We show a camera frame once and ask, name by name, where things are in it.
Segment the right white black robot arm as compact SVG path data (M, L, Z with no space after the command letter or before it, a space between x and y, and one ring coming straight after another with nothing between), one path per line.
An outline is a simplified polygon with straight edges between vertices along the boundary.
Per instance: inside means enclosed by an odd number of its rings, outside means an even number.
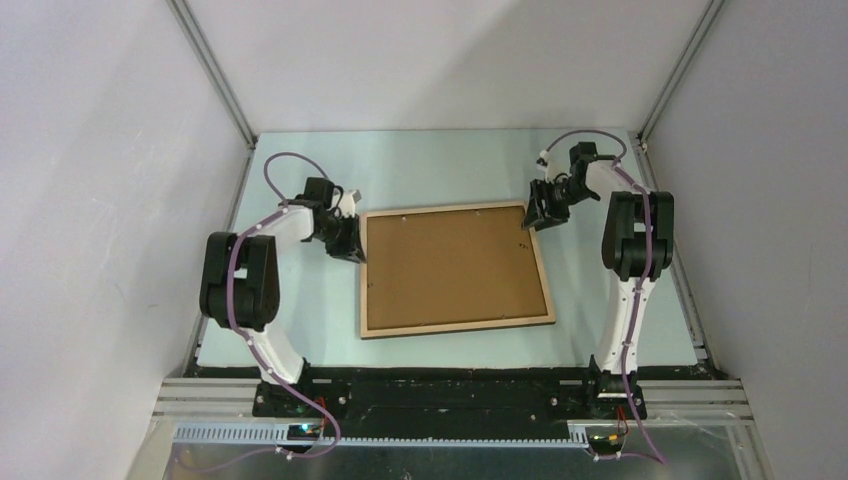
M593 142L570 149L565 172L554 172L548 151L540 153L536 165L544 176L530 184L523 229L562 225L571 207L582 201L607 207L600 253L610 274L608 316L581 392L585 411L606 418L636 394L646 305L674 255L674 197L643 185L624 170L620 159L599 154Z

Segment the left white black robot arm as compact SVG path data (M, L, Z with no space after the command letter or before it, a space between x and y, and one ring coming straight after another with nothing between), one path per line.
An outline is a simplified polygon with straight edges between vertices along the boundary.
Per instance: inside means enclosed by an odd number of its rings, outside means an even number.
M328 256L363 264L356 207L361 193L326 178L309 177L304 191L246 231L214 232L206 244L200 284L201 313L241 337L266 382L282 384L277 402L292 416L316 403L315 388L299 379L306 365L284 329L275 326L281 305L278 255L318 241Z

